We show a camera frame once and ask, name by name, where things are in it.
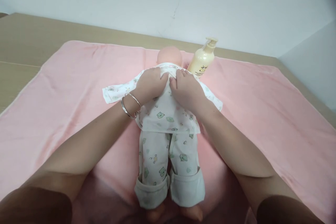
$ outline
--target silver bangle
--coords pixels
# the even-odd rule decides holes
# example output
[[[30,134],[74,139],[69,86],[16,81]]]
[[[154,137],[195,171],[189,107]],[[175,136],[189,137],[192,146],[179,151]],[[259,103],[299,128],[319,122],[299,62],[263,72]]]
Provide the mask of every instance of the silver bangle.
[[[136,98],[134,97],[134,95],[132,95],[131,93],[126,93],[125,96],[126,96],[127,94],[129,94],[130,96],[133,97],[133,99],[139,104],[139,106],[140,106],[140,110],[141,110],[141,105],[140,105],[140,102],[138,101],[138,99],[136,99]]]
[[[124,112],[126,113],[126,115],[128,115],[129,118],[131,119],[135,119],[135,117],[132,117],[126,110],[125,106],[124,106],[124,101],[123,101],[124,98],[121,98],[121,107],[122,109],[124,110]]]

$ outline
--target hand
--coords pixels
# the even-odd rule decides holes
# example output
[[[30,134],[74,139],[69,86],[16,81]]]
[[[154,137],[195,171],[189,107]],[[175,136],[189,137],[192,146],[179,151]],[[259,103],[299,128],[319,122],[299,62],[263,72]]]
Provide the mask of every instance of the hand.
[[[131,92],[142,105],[162,94],[168,81],[168,73],[161,77],[159,67],[147,69],[139,78],[137,87]]]
[[[176,79],[171,77],[169,80],[173,97],[191,113],[195,114],[208,103],[201,85],[188,71],[178,69]]]

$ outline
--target white wall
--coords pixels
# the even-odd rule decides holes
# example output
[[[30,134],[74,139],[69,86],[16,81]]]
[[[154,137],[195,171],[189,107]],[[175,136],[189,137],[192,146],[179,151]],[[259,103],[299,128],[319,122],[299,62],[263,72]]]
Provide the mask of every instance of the white wall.
[[[334,0],[0,0],[21,12],[279,57],[335,17]]]
[[[314,33],[279,60],[336,112],[336,21]]]

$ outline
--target forearm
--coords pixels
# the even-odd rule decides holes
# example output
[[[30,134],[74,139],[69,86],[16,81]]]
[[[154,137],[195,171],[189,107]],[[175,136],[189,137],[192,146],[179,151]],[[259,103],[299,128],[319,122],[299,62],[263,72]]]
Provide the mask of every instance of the forearm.
[[[130,115],[139,105],[130,96],[124,98]],[[65,141],[40,169],[87,174],[119,138],[131,119],[123,111],[120,101]]]
[[[270,177],[275,171],[264,154],[210,101],[205,101],[196,117],[203,123],[217,151],[230,167],[239,175]]]

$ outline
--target baby pants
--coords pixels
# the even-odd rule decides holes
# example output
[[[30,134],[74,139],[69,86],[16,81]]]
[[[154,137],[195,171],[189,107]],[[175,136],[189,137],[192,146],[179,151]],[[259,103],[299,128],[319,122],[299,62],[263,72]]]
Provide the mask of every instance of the baby pants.
[[[172,163],[167,174],[168,158]],[[140,134],[139,177],[135,194],[145,209],[158,207],[168,188],[172,200],[191,207],[204,200],[205,188],[198,163],[196,134],[144,132]]]

